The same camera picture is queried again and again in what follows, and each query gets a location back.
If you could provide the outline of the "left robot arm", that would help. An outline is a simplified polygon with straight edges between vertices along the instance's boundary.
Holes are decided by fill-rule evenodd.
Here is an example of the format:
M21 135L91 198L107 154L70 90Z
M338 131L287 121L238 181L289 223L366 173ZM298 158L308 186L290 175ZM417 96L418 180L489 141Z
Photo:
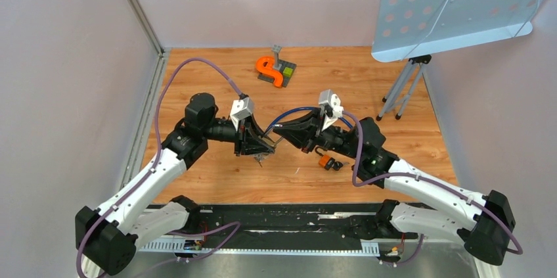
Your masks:
M253 113L254 102L241 94L231 105L229 117L218 118L218 107L209 93L197 93L185 107L185 115L158 145L155 156L124 188L92 209L84 206L75 216L78 275L87 257L101 269L101 277L117 275L132 261L138 249L168 232L197 232L201 216L191 199L179 196L161 212L143 212L174 179L185 173L207 151L210 140L233 143L237 156L273 154L263 139Z

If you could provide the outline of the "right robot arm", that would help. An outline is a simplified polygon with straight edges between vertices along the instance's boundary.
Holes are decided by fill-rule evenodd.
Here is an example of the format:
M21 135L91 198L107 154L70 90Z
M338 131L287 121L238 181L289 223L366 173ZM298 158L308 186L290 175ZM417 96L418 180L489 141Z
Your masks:
M502 265L508 253L523 253L513 234L516 221L506 195L496 190L471 191L427 174L383 147L386 137L374 118L343 115L354 121L349 130L335 126L318 108L269 128L305 153L319 147L352 158L351 181L356 187L375 185L427 206L385 201L375 219L375 228L384 237L396 232L433 235L461 244L473 257L493 266Z

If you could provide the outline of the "large brass padlock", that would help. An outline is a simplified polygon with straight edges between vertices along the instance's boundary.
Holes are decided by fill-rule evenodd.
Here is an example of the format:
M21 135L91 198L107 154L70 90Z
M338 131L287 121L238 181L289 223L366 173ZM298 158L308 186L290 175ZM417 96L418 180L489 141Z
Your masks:
M283 140L282 137L278 137L277 139L273 140L269 136L262 137L262 139L270 145L273 149L275 149L279 143Z

